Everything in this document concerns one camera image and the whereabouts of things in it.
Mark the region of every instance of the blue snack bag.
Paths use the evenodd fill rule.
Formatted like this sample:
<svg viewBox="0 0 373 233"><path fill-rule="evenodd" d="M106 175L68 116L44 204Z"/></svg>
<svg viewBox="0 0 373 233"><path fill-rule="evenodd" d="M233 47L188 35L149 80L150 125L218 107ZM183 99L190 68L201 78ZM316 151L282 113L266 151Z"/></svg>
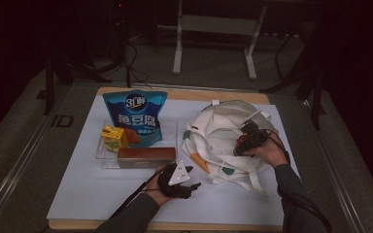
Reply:
<svg viewBox="0 0 373 233"><path fill-rule="evenodd" d="M167 92L135 89L102 96L114 126L125 129L130 147L148 148L162 140L158 115Z"/></svg>

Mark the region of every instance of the sleeve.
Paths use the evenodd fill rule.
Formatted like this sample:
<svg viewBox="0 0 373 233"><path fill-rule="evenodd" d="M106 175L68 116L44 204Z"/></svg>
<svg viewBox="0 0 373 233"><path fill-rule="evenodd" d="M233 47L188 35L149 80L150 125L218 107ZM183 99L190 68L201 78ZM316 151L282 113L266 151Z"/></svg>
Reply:
<svg viewBox="0 0 373 233"><path fill-rule="evenodd" d="M310 206L318 210L299 177L287 164L275 168L278 193L283 198L283 232L326 232L322 220L301 206Z"/></svg>
<svg viewBox="0 0 373 233"><path fill-rule="evenodd" d="M122 213L103 222L93 232L144 233L158 211L159 206L150 195L141 193Z"/></svg>

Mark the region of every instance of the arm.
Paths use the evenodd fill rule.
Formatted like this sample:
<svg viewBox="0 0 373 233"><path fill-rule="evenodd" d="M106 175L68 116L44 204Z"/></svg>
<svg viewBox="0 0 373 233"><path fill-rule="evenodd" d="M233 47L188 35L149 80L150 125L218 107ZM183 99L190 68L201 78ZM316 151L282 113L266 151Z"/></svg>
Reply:
<svg viewBox="0 0 373 233"><path fill-rule="evenodd" d="M160 207L170 201L162 194L157 184L159 176L154 177L146 187L146 192L139 194L118 216L103 222L96 228L96 233L144 233Z"/></svg>
<svg viewBox="0 0 373 233"><path fill-rule="evenodd" d="M278 131L275 130L270 136L276 142L280 142ZM313 207L312 211L321 213L317 205L311 200L301 180L289 166L283 150L268 139L262 147L248 150L246 154L256 154L275 170L278 193L283 198L284 232L326 232L322 222L323 220L326 222L326 218L324 216L318 218L304 209L304 207L309 206Z"/></svg>

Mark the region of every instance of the dark background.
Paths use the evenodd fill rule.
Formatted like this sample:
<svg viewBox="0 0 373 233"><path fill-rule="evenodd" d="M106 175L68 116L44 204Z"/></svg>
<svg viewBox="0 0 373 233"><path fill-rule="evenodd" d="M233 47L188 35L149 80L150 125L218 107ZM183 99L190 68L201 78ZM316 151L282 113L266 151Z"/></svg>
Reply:
<svg viewBox="0 0 373 233"><path fill-rule="evenodd" d="M217 4L224 3L209 0L199 8L188 5L186 10L199 13L202 9L213 9L215 15L253 16L244 5L237 5L234 12L218 12ZM59 44L82 62L90 61L96 46L105 48L102 37L89 40L83 28L77 26L83 23L73 4L48 0L0 1L0 121L28 82L44 69L48 38L56 40L56 35L63 35L64 40ZM151 38L155 37L157 24L176 25L176 1L137 0L131 4L132 24ZM98 17L102 16L101 9L98 8ZM288 6L278 5L273 9L265 18L264 32L285 31L285 24L275 20L274 14L290 12ZM327 45L327 52L316 54L317 60L330 64L324 88L330 92L373 175L373 1L345 4L332 12L329 22L331 26L326 27L318 42ZM107 29L102 30L99 35L108 35Z"/></svg>

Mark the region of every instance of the crumpled white bag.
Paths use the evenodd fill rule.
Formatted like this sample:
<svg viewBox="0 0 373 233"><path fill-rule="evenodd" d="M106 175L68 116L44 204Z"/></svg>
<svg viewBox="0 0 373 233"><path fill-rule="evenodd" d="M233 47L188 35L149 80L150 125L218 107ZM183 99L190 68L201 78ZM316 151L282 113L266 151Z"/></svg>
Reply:
<svg viewBox="0 0 373 233"><path fill-rule="evenodd" d="M267 167L257 156L234 156L236 140L243 134L241 127L245 120L251 119L259 129L273 130L271 116L261 109L243 101L214 100L212 105L202 110L186 128L188 137L184 138L182 150L193 157L199 154L205 161L205 169L212 183L233 182L246 190L261 195L270 195L259 184L257 172Z"/></svg>

